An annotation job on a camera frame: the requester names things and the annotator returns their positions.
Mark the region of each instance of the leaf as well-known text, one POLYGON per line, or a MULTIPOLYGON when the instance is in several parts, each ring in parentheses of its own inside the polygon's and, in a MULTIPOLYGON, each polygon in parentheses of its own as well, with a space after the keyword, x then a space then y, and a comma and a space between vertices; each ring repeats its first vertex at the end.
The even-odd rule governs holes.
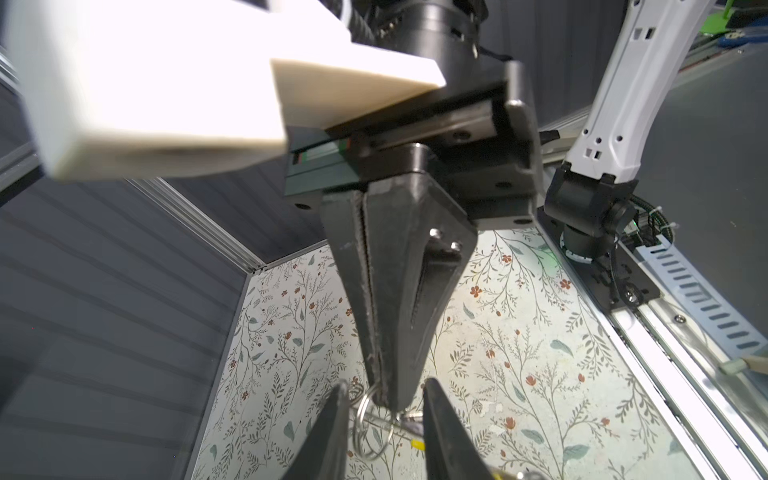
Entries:
POLYGON ((538 443, 539 445, 544 443, 544 437, 541 436, 541 433, 536 432, 535 430, 521 430, 521 432, 523 433, 523 435, 527 436, 528 438, 530 438, 534 442, 538 443))
POLYGON ((376 440, 376 443, 379 444, 379 447, 382 446, 382 436, 378 429, 373 429, 373 438, 376 440))
POLYGON ((518 400, 520 400, 521 402, 524 402, 525 395, 523 395, 523 392, 521 392, 520 389, 516 386, 513 386, 513 388, 515 389, 515 395, 518 397, 518 400))
POLYGON ((469 311, 469 309, 467 308, 467 306, 466 306, 464 303, 462 303, 462 305, 464 306, 464 313, 466 313, 466 315, 467 315, 467 316, 468 316, 470 319, 474 320, 474 319, 475 319, 475 314, 474 314, 474 313, 472 313, 472 312, 470 312, 470 311, 469 311))
POLYGON ((285 434, 286 437, 290 439, 290 441, 293 441, 293 422, 290 420, 286 424, 286 428, 283 429, 283 434, 285 434))
POLYGON ((571 349, 568 348, 568 345, 565 345, 560 340, 552 340, 552 343, 550 343, 549 346, 552 347, 555 350, 561 350, 563 352, 566 352, 570 356, 574 355, 574 353, 571 351, 571 349))
POLYGON ((672 440, 670 442, 670 451, 667 452, 667 455, 672 455, 673 453, 679 453, 683 451, 683 446, 680 444, 680 442, 677 441, 677 439, 672 440))
POLYGON ((299 386, 301 386, 302 383, 304 383, 304 380, 306 379, 306 374, 310 372, 310 369, 304 370, 304 375, 301 376, 301 380, 299 381, 299 386))
POLYGON ((589 447, 586 445, 569 445, 563 449, 563 465, 568 460, 578 460, 583 458, 584 455, 589 452, 589 447))

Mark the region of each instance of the key ring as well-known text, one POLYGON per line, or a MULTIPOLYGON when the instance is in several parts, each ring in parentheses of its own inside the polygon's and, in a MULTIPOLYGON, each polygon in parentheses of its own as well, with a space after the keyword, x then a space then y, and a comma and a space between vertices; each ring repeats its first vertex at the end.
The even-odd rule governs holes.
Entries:
POLYGON ((379 391, 380 389, 381 389, 381 386, 378 383, 376 383, 375 385, 371 386, 368 389, 368 391, 362 396, 362 400, 360 400, 360 405, 357 407, 355 422, 352 424, 352 447, 355 449, 355 452, 357 452, 357 455, 360 455, 364 460, 367 460, 369 462, 372 462, 373 460, 376 460, 378 457, 382 456, 387 446, 392 441, 392 436, 395 435, 395 413, 390 412, 389 413, 389 434, 387 435, 386 441, 382 442, 382 448, 377 452, 373 450, 371 450, 371 452, 364 452, 362 450, 362 437, 365 435, 365 430, 363 429, 363 422, 365 421, 365 418, 366 418, 366 410, 368 410, 368 404, 371 403, 373 394, 379 391))

